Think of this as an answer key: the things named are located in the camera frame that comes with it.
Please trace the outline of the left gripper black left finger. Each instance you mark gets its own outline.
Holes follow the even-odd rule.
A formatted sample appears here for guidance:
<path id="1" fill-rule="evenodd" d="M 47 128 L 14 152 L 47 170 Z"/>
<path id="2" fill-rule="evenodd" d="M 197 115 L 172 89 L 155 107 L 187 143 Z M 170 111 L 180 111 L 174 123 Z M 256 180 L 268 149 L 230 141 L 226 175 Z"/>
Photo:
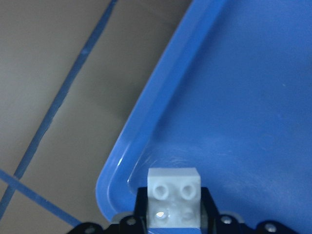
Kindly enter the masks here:
<path id="1" fill-rule="evenodd" d="M 135 207 L 131 215 L 110 224 L 106 229 L 96 223 L 84 222 L 75 226 L 68 234 L 147 234 L 147 208 L 147 187 L 140 187 L 137 190 Z"/>

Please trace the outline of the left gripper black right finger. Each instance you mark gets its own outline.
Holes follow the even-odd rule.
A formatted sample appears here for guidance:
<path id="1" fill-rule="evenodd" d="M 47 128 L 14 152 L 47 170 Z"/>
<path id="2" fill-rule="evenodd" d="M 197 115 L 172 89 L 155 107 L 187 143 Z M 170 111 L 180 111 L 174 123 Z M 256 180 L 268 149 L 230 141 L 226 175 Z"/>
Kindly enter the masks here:
<path id="1" fill-rule="evenodd" d="M 200 226 L 201 234 L 310 234 L 311 224 L 305 229 L 299 227 L 299 220 L 311 223 L 311 218 L 295 216 L 284 222 L 266 218 L 253 227 L 246 224 L 237 213 L 221 212 L 209 189 L 200 188 Z"/>

